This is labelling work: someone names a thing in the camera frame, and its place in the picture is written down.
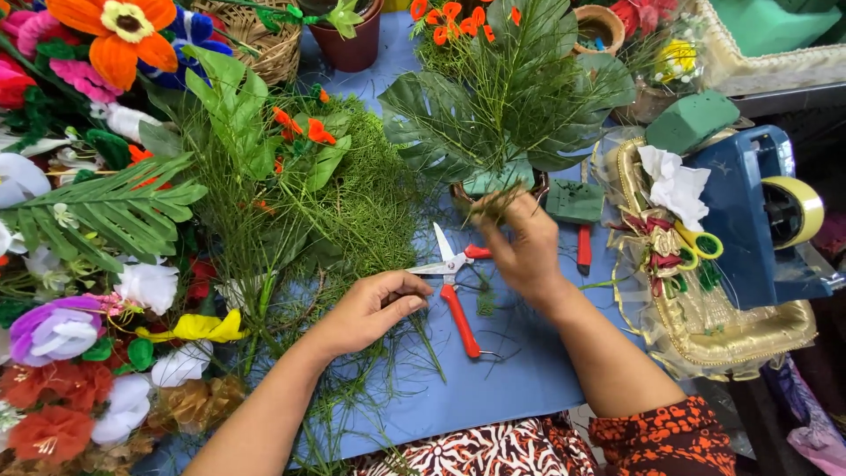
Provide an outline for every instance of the pruning shears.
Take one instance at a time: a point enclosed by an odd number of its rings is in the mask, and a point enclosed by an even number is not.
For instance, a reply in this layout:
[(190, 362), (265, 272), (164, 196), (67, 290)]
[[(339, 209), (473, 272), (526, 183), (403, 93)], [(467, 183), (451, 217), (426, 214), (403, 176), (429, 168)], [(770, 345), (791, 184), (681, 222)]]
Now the pruning shears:
[(464, 309), (461, 307), (459, 295), (455, 293), (455, 275), (465, 264), (472, 264), (476, 259), (492, 257), (491, 252), (487, 248), (481, 248), (472, 243), (469, 244), (461, 253), (455, 254), (453, 248), (449, 245), (447, 237), (443, 234), (443, 230), (435, 225), (435, 237), (437, 238), (437, 245), (441, 250), (440, 263), (425, 264), (417, 268), (408, 268), (406, 271), (412, 274), (441, 274), (443, 276), (443, 286), (441, 287), (441, 297), (449, 305), (449, 311), (453, 315), (455, 325), (459, 328), (461, 341), (464, 343), (464, 350), (467, 355), (472, 358), (477, 358), (481, 354), (492, 354), (498, 356), (495, 352), (482, 351), (479, 344), (473, 336), (473, 330), (467, 324), (467, 317), (464, 316)]

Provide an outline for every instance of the yellow-handled scissors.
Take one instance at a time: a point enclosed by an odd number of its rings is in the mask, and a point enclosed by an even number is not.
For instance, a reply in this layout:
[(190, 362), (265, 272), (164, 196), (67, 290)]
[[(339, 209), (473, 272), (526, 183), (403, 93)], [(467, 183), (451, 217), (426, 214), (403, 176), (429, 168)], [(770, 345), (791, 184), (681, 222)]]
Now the yellow-handled scissors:
[(690, 231), (684, 227), (681, 220), (676, 220), (676, 231), (684, 239), (679, 256), (684, 260), (678, 266), (682, 271), (690, 271), (699, 266), (699, 260), (715, 259), (722, 255), (722, 241), (705, 231)]

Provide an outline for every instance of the tape roll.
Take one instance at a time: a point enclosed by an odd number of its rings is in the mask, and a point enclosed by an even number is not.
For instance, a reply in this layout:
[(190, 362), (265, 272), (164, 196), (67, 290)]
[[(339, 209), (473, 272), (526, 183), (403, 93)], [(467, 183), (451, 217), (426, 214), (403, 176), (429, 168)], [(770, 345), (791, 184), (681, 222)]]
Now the tape roll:
[[(802, 180), (792, 177), (767, 177), (761, 179), (764, 189), (764, 208), (770, 215), (772, 246), (777, 249), (804, 243), (822, 227), (825, 213), (822, 199)], [(774, 219), (772, 210), (777, 211)], [(790, 223), (796, 218), (798, 223)]]

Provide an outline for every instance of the palm leaf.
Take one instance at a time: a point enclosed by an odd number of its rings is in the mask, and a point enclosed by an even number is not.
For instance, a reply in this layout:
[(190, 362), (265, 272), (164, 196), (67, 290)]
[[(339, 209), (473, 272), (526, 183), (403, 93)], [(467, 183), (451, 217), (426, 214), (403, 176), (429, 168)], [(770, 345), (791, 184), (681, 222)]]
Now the palm leaf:
[[(206, 188), (193, 180), (157, 190), (190, 165), (190, 155), (145, 159), (110, 177), (68, 185), (0, 210), (0, 219), (20, 231), (30, 251), (46, 242), (62, 259), (82, 256), (105, 270), (120, 272), (121, 264), (79, 230), (59, 225), (53, 206), (64, 203), (74, 218), (109, 246), (154, 263), (156, 255), (175, 254), (174, 222), (191, 218), (188, 205), (206, 194)], [(135, 188), (148, 180), (154, 181)]]

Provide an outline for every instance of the gold tray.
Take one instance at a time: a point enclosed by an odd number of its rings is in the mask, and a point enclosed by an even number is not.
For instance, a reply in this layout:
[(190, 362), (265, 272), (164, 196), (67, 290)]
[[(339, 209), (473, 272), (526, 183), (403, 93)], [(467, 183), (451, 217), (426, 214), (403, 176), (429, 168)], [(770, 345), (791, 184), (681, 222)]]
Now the gold tray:
[[(734, 133), (723, 130), (700, 147)], [(649, 208), (640, 194), (646, 185), (637, 147), (644, 145), (643, 137), (625, 141), (605, 155), (604, 163), (595, 163), (597, 170), (606, 171), (605, 180), (600, 183), (606, 183), (609, 201), (636, 214)], [(621, 253), (615, 275), (626, 267), (626, 256), (640, 256), (643, 250), (642, 243), (639, 248), (636, 241), (627, 241), (620, 234), (616, 239), (609, 238), (609, 246), (617, 247)], [(633, 330), (645, 337), (650, 354), (678, 378), (706, 376), (725, 380), (725, 375), (731, 373), (735, 379), (752, 379), (767, 361), (807, 346), (816, 337), (814, 313), (807, 301), (739, 311), (721, 286), (704, 292), (695, 271), (682, 272), (688, 283), (687, 292), (660, 297), (651, 296), (643, 273), (639, 274), (646, 291), (641, 290), (641, 297), (634, 301), (651, 298), (651, 302), (641, 308), (640, 328)], [(648, 293), (648, 298), (642, 297), (644, 293)], [(624, 296), (633, 293), (615, 289), (614, 294), (622, 312)], [(631, 325), (625, 313), (624, 318)]]

